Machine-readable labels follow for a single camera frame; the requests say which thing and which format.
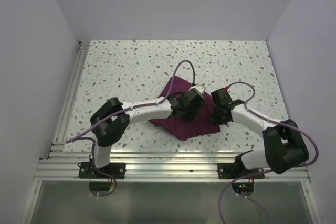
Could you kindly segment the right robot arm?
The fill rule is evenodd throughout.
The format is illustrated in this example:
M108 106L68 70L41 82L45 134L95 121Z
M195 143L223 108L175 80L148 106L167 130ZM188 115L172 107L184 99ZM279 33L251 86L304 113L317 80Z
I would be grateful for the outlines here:
M309 159L303 137L293 120L278 121L256 115L245 108L244 101L233 100L225 88L211 93L215 107L212 121L219 125L240 124L263 139L264 148L251 150L235 157L226 171L231 177L246 178L253 171L269 168L277 174L301 165Z

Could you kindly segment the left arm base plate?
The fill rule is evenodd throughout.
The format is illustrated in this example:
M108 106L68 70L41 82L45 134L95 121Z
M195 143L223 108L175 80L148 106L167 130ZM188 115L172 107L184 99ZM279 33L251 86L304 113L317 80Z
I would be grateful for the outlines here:
M103 173L113 176L115 179L124 179L126 171L125 163L110 163L106 167L99 169L99 171L96 171L90 162L80 162L77 165L79 167L78 177L80 179L108 178Z

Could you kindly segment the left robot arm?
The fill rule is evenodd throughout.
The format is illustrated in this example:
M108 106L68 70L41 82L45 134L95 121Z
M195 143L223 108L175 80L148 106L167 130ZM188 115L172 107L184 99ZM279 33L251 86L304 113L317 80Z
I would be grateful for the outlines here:
M122 103L118 98L109 99L91 118L90 123L97 139L94 162L90 171L97 178L109 172L111 147L120 140L126 128L142 121L183 118L191 121L204 104L205 88L195 85L186 92L159 97L149 103Z

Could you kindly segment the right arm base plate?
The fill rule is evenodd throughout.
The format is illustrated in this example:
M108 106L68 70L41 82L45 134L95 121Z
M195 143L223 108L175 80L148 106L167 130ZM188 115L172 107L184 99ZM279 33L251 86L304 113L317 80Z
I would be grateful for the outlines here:
M247 175L254 179L265 178L264 174L260 174L259 169L236 168L234 163L217 163L217 173L219 179L236 179Z

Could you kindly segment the purple cloth mat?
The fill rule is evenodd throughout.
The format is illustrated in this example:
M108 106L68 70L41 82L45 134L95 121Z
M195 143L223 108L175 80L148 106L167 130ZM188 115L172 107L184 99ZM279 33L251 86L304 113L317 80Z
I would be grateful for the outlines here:
M192 85L186 80L180 77L174 77L168 81L159 96L163 97L166 94L187 92L191 86ZM170 118L170 116L167 119L152 119L149 121L183 141L197 136L218 133L221 131L219 125L211 121L215 104L208 93L205 92L203 97L204 104L192 121L187 121L183 118Z

